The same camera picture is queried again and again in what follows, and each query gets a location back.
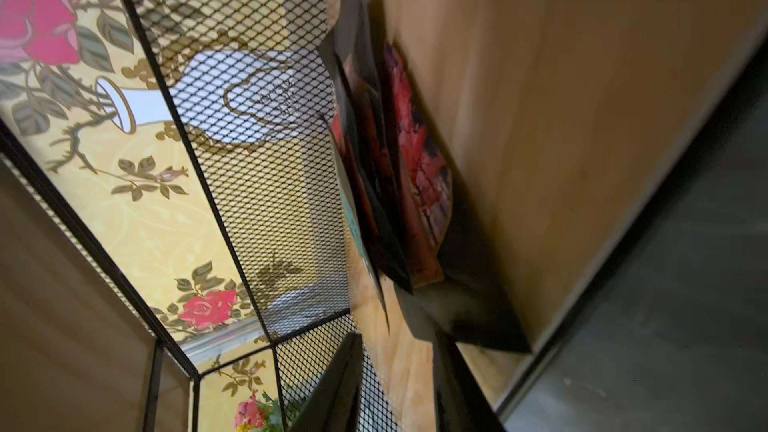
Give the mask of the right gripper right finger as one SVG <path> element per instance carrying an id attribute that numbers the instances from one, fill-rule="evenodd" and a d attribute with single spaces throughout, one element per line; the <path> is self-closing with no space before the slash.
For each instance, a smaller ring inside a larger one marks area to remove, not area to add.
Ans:
<path id="1" fill-rule="evenodd" d="M 433 338 L 433 381 L 438 431 L 505 431 L 455 342 L 440 331 Z"/>

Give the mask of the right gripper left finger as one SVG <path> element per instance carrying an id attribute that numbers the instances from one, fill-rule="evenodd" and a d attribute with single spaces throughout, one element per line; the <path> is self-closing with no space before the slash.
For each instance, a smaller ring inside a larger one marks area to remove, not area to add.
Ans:
<path id="1" fill-rule="evenodd" d="M 291 431 L 356 431 L 364 371 L 362 336 L 348 333 Z"/>

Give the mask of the black wire two-tier shelf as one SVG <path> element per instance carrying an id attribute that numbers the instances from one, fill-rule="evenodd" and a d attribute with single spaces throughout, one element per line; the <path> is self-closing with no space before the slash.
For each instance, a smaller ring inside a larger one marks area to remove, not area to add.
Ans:
<path id="1" fill-rule="evenodd" d="M 431 431 L 431 346 L 356 251 L 317 47 L 340 0 L 1 0 L 1 162 L 60 213 L 1 199 L 8 430 L 284 427 L 344 334 L 367 430 Z M 387 37 L 498 255 L 527 353 L 460 351 L 492 405 L 519 381 L 755 48 L 767 0 L 384 0 Z"/>

